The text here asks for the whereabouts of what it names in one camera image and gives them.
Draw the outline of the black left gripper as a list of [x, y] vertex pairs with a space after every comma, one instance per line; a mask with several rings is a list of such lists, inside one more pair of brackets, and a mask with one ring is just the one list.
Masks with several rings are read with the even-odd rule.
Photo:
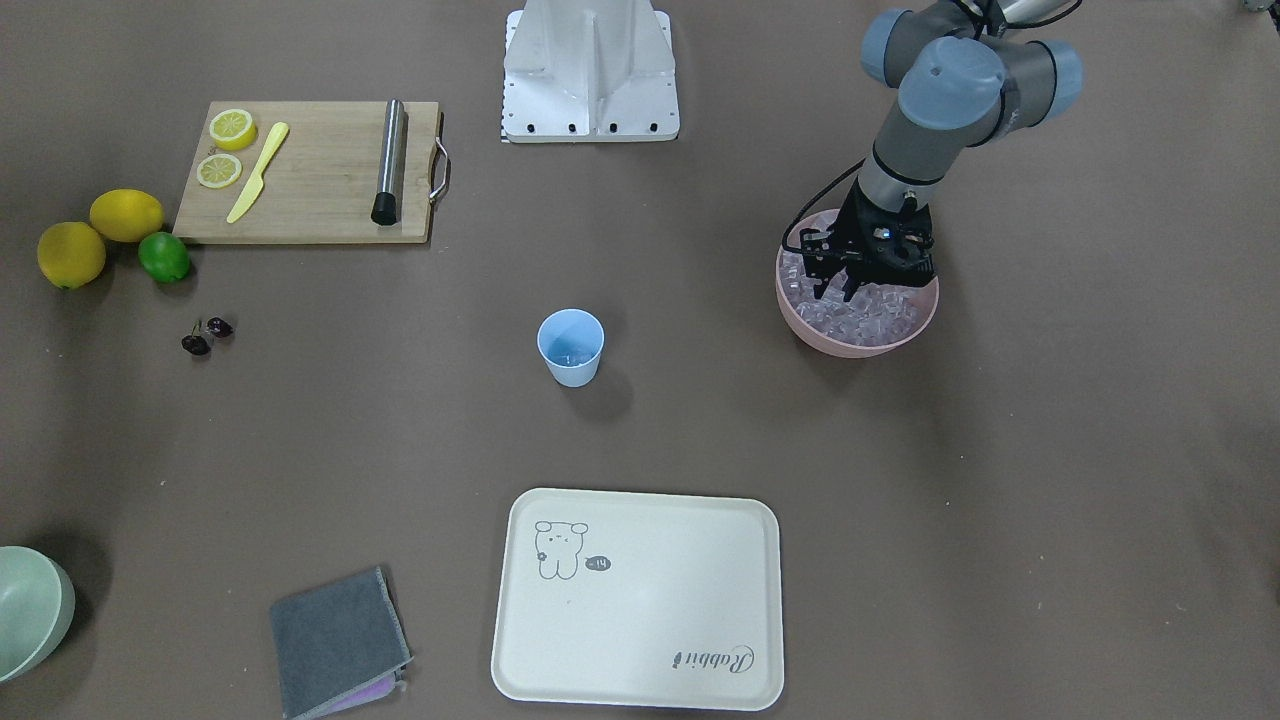
[[855, 184], [827, 231], [803, 229], [800, 250], [814, 300], [845, 269], [844, 302], [865, 284], [920, 288], [934, 279], [934, 237], [928, 208], [909, 199], [900, 211], [874, 205]]

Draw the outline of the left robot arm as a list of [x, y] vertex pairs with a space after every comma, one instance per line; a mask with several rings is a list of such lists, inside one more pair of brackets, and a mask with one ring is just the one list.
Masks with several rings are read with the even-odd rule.
[[881, 13], [861, 41], [864, 72], [897, 94], [835, 223], [803, 229], [795, 252], [822, 299], [831, 281], [851, 299], [864, 284], [934, 279], [931, 200], [964, 149], [1066, 111], [1084, 85], [1074, 47], [1018, 44], [1009, 33], [1061, 20], [1074, 1], [936, 1]]

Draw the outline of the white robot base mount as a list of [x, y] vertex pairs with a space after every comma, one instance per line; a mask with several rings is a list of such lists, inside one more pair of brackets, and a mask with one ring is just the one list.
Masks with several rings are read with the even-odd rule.
[[504, 28], [503, 141], [678, 137], [671, 18], [652, 3], [529, 1]]

